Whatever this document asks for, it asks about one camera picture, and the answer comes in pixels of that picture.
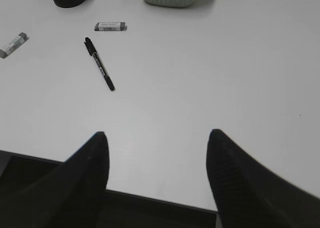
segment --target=white table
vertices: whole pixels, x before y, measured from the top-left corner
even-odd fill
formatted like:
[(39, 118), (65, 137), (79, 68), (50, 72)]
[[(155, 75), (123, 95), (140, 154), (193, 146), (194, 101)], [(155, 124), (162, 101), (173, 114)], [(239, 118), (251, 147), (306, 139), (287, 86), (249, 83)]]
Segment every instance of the white table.
[[(96, 131), (108, 188), (216, 210), (206, 173), (213, 128), (320, 196), (319, 0), (0, 0), (0, 149), (66, 160)], [(126, 32), (94, 32), (97, 22)], [(90, 37), (116, 87), (84, 46)]]

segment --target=marker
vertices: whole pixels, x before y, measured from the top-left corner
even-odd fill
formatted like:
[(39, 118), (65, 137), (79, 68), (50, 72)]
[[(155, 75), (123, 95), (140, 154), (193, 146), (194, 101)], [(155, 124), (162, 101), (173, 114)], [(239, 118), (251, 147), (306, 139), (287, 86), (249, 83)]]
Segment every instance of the marker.
[(114, 91), (115, 90), (114, 84), (112, 83), (107, 70), (105, 69), (104, 65), (102, 64), (93, 43), (91, 42), (91, 40), (89, 38), (85, 38), (84, 44), (86, 46), (86, 49), (88, 49), (90, 56), (92, 56), (94, 58), (95, 63), (98, 65), (98, 68), (99, 68), (100, 72), (102, 73), (102, 76), (104, 77), (104, 80), (106, 81), (106, 84), (108, 84), (111, 91)]

